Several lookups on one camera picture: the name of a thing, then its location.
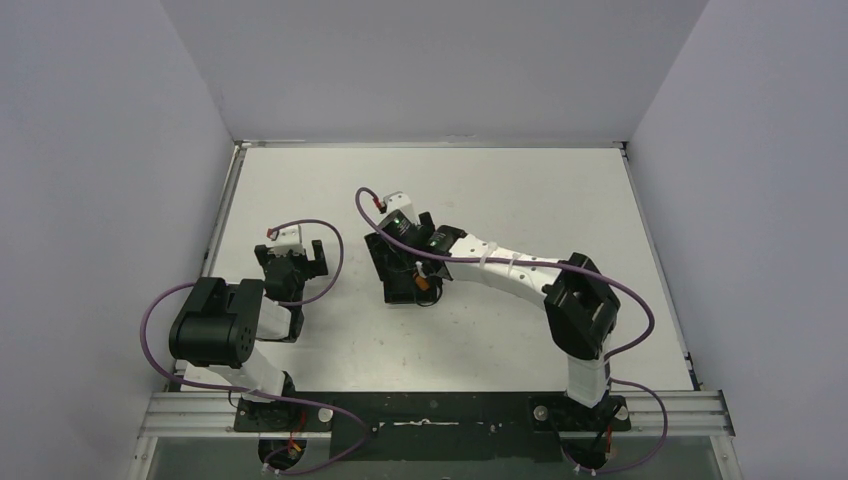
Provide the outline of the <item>orange handled screwdriver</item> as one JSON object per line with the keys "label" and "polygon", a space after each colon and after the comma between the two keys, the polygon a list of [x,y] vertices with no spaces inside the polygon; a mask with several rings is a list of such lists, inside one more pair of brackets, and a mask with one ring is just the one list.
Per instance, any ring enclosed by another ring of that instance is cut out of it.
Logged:
{"label": "orange handled screwdriver", "polygon": [[427,279],[427,274],[424,271],[424,266],[421,261],[415,262],[413,280],[417,288],[421,291],[428,291],[431,286]]}

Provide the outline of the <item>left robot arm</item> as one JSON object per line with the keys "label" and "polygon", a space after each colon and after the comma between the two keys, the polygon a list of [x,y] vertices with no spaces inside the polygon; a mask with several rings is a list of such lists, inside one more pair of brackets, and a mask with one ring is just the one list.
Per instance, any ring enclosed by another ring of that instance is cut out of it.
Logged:
{"label": "left robot arm", "polygon": [[257,245],[254,255],[262,279],[229,284],[202,277],[195,283],[172,324],[169,351],[241,388],[237,411],[247,430],[294,429],[306,422],[306,408],[287,396],[295,391],[291,376],[274,367],[256,344],[299,339],[305,285],[327,275],[327,261],[319,240],[309,249],[299,240]]}

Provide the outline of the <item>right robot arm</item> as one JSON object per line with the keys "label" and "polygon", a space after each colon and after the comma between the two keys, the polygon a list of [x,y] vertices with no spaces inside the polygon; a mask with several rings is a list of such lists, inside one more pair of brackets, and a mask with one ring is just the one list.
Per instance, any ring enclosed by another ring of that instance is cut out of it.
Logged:
{"label": "right robot arm", "polygon": [[400,210],[389,213],[364,240],[387,304],[433,302],[444,281],[466,281],[540,308],[553,342],[567,356],[565,419],[585,429],[602,417],[611,384],[608,337],[621,302],[594,277],[598,270],[589,257],[529,256],[456,227],[413,222]]}

